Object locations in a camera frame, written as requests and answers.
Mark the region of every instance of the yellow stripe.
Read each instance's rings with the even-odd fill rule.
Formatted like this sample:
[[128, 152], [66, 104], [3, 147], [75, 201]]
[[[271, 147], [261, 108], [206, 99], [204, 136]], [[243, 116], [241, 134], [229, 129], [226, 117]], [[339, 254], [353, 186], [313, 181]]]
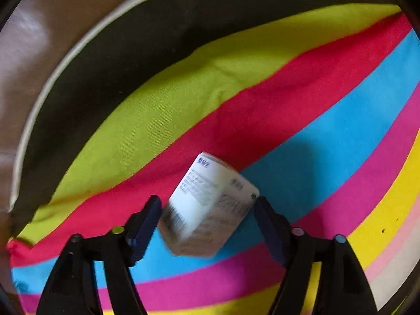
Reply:
[[[410, 151], [410, 154], [399, 175], [383, 197], [381, 202], [363, 221], [363, 223], [348, 236], [360, 264], [367, 268], [390, 243], [400, 226], [408, 216], [417, 195], [420, 193], [420, 132]], [[321, 264], [312, 266], [305, 298], [303, 314], [309, 312], [314, 305], [321, 273]], [[261, 292], [253, 293], [240, 299], [194, 309], [149, 312], [150, 315], [242, 315], [266, 314], [274, 300], [279, 285], [274, 285]], [[104, 315], [113, 312], [105, 311]]]
[[128, 179], [221, 103], [301, 53], [364, 30], [395, 5], [347, 4], [293, 15], [197, 49], [129, 96], [104, 121], [33, 221], [18, 235], [37, 243], [85, 199]]

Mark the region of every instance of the brown surface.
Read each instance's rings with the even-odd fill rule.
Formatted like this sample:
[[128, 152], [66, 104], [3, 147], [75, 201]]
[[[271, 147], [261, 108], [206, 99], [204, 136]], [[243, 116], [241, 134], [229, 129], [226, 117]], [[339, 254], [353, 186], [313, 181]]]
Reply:
[[[72, 46], [124, 0], [22, 0], [0, 32], [0, 209], [8, 208], [16, 148], [44, 83]], [[0, 282], [10, 283], [8, 219], [0, 213]]]

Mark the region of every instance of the colorful cloth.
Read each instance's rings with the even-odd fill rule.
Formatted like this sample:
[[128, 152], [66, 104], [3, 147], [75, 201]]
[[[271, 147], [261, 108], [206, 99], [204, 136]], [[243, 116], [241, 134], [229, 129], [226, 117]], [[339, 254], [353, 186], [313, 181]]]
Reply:
[[[420, 269], [410, 245], [420, 237], [420, 41], [398, 7], [140, 1], [88, 34], [46, 86], [8, 243], [26, 312], [71, 234], [102, 235], [149, 195], [167, 200], [207, 151], [311, 235], [348, 236], [391, 314]], [[319, 265], [312, 272], [304, 312]], [[212, 259], [174, 257], [155, 232], [131, 273], [148, 312], [264, 314], [284, 271], [250, 214]]]

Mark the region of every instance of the blue stripe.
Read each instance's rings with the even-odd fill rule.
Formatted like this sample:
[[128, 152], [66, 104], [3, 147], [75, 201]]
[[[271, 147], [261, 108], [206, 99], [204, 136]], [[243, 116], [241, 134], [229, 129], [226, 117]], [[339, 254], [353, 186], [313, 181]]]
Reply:
[[[277, 212], [295, 222], [369, 157], [418, 84], [419, 68], [420, 42], [411, 31], [352, 92], [242, 174]], [[208, 267], [262, 241], [254, 217], [248, 216], [214, 258], [175, 257], [156, 231], [144, 259], [131, 272], [136, 283], [164, 279]], [[18, 291], [41, 293], [54, 262], [14, 268]], [[104, 287], [101, 263], [96, 270], [98, 286]]]

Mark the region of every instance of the striped fabric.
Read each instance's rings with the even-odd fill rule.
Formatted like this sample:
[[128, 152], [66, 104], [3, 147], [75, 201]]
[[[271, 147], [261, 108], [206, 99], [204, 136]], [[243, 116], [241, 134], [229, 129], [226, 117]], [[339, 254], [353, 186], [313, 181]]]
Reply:
[[[390, 315], [420, 258], [410, 245], [420, 239], [420, 41], [398, 11], [353, 3], [297, 13], [208, 42], [148, 79], [8, 243], [25, 311], [35, 313], [71, 234], [102, 235], [149, 195], [167, 200], [207, 151], [294, 225], [348, 236]], [[95, 270], [111, 314], [102, 265]], [[284, 275], [251, 214], [212, 259], [174, 257], [155, 232], [131, 273], [148, 312], [180, 315], [264, 314]]]

